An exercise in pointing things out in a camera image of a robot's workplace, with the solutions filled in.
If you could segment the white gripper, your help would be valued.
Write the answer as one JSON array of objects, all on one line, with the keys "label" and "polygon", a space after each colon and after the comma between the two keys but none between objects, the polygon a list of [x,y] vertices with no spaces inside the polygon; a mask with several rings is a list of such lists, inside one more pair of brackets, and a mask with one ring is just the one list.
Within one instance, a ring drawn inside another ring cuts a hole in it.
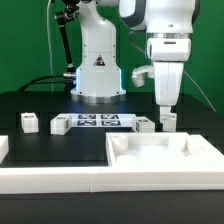
[{"label": "white gripper", "polygon": [[184,64],[155,62],[154,83],[156,103],[160,105],[160,123],[164,132],[175,132],[177,114],[171,112],[179,97]]}]

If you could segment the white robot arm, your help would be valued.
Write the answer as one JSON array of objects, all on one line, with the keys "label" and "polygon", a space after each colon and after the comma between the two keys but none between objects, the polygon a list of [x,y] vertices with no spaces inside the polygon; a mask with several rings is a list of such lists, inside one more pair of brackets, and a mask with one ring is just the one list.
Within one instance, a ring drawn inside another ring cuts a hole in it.
[{"label": "white robot arm", "polygon": [[166,132],[176,130],[177,104],[184,62],[191,53],[190,35],[200,11],[200,0],[80,0],[78,19],[82,34],[82,63],[71,95],[87,103],[111,103],[125,97],[121,71],[116,64],[116,29],[101,17],[98,7],[116,7],[133,34],[145,35],[141,52],[149,65],[132,72],[135,86],[154,80],[160,123]]}]

